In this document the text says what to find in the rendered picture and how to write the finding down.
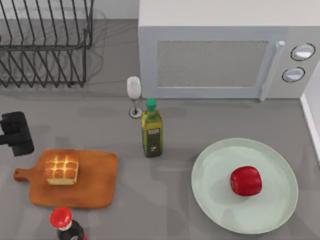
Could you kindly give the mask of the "red apple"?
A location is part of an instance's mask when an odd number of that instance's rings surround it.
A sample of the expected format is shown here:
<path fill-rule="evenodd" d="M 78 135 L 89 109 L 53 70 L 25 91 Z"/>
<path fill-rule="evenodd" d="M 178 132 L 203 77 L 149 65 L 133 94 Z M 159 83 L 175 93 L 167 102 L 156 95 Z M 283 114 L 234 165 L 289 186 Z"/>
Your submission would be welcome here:
<path fill-rule="evenodd" d="M 262 191 L 262 178 L 255 167 L 242 166 L 231 173 L 230 187 L 236 195 L 243 197 L 254 196 Z"/>

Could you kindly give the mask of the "pale microwave door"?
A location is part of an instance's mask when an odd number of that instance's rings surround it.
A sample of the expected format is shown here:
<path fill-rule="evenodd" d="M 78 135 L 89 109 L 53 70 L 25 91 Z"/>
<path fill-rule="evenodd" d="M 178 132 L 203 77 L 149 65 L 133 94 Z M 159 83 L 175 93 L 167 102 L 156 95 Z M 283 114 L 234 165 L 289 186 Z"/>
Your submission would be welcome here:
<path fill-rule="evenodd" d="M 140 26 L 145 98 L 260 99 L 286 27 Z"/>

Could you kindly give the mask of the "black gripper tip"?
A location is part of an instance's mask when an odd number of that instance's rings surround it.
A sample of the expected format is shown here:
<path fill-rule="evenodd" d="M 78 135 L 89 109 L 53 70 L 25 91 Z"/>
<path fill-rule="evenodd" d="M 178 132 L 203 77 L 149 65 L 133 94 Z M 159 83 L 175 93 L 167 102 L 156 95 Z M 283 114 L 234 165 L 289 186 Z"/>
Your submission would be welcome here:
<path fill-rule="evenodd" d="M 3 135 L 0 135 L 0 146 L 11 147 L 15 157 L 34 152 L 34 143 L 23 112 L 14 111 L 2 114 L 0 127 L 3 131 Z"/>

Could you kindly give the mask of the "large microwave knob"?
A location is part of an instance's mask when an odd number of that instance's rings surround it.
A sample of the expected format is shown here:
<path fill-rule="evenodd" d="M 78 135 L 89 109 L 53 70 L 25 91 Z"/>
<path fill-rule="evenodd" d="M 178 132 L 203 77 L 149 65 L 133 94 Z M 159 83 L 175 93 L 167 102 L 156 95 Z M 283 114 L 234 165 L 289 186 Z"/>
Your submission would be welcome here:
<path fill-rule="evenodd" d="M 316 47 L 311 43 L 306 43 L 296 46 L 291 51 L 290 56 L 294 61 L 301 62 L 310 59 L 315 54 L 315 52 Z"/>

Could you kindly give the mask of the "pale microwave oven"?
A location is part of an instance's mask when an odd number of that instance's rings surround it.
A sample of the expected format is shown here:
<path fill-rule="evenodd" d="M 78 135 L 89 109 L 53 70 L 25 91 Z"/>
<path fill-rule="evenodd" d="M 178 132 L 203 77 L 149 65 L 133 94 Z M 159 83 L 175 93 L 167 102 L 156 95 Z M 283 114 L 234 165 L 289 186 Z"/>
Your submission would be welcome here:
<path fill-rule="evenodd" d="M 298 99 L 320 63 L 320 0 L 140 0 L 138 28 L 144 26 L 286 27 L 288 37 L 266 99 Z M 304 61 L 291 58 L 300 45 L 315 46 Z M 285 82 L 287 69 L 304 77 Z"/>

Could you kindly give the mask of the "pale green plate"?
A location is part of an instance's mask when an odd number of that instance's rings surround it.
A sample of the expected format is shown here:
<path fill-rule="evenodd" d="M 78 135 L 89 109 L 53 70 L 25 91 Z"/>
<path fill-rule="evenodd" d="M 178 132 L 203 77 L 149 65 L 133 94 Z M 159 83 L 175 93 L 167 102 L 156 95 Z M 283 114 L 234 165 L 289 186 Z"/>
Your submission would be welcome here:
<path fill-rule="evenodd" d="M 231 175 L 241 167 L 257 170 L 262 189 L 252 196 L 232 190 Z M 245 235 L 273 231 L 293 215 L 299 198 L 295 173 L 268 145 L 229 138 L 206 147 L 191 171 L 191 188 L 201 210 L 220 227 Z"/>

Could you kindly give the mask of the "golden bread loaf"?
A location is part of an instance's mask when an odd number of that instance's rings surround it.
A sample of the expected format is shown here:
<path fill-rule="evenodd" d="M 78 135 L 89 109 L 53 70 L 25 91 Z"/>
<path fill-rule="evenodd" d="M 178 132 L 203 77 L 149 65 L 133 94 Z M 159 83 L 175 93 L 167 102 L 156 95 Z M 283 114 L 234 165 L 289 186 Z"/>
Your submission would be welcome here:
<path fill-rule="evenodd" d="M 74 185 L 79 167 L 79 158 L 75 154 L 57 154 L 46 159 L 44 177 L 53 186 Z"/>

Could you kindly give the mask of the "small microwave knob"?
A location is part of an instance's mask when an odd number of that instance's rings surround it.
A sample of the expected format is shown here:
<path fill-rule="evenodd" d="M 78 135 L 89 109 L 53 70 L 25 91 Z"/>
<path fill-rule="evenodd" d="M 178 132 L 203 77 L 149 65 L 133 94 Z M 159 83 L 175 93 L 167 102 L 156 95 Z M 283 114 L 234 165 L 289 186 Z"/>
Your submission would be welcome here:
<path fill-rule="evenodd" d="M 305 75 L 305 70 L 302 67 L 286 69 L 282 74 L 282 80 L 287 83 L 300 81 Z"/>

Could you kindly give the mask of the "wooden cutting board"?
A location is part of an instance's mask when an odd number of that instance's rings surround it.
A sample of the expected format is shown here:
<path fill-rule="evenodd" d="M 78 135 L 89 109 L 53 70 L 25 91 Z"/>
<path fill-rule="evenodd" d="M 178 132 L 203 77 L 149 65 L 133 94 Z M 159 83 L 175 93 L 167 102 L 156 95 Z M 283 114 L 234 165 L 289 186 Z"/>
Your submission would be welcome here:
<path fill-rule="evenodd" d="M 44 176 L 45 162 L 59 154 L 76 154 L 79 172 L 73 185 L 50 185 Z M 90 149 L 49 148 L 31 168 L 16 168 L 13 178 L 29 182 L 29 200 L 44 207 L 101 209 L 113 200 L 118 156 L 113 152 Z"/>

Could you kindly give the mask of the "dark bottle with red cap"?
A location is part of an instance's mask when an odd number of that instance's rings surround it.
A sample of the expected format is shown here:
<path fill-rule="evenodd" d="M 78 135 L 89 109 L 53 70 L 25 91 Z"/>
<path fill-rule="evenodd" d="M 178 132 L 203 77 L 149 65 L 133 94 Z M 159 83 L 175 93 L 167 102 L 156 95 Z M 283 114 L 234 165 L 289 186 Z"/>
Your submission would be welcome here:
<path fill-rule="evenodd" d="M 69 208 L 58 207 L 50 214 L 50 224 L 56 228 L 58 240 L 88 240 L 83 227 L 73 219 Z"/>

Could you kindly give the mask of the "clear wine glass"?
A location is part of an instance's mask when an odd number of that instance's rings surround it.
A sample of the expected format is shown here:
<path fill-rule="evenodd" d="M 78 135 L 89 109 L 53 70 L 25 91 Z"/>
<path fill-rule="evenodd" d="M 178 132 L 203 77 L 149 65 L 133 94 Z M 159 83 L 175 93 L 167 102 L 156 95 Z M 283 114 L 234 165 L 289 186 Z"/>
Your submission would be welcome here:
<path fill-rule="evenodd" d="M 142 94 L 141 81 L 137 76 L 131 76 L 126 81 L 126 90 L 128 97 L 133 102 L 133 108 L 129 110 L 129 116 L 133 119 L 139 119 L 143 113 L 138 107 L 138 100 Z"/>

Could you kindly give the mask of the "green oil bottle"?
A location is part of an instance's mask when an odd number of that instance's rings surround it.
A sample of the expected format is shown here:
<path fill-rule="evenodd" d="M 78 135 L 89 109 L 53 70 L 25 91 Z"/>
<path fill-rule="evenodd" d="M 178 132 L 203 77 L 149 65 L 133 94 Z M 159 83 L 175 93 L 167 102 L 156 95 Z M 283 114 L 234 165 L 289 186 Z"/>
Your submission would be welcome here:
<path fill-rule="evenodd" d="M 141 115 L 142 147 L 147 158 L 159 157 L 163 153 L 163 120 L 157 110 L 155 98 L 147 98 L 146 110 Z"/>

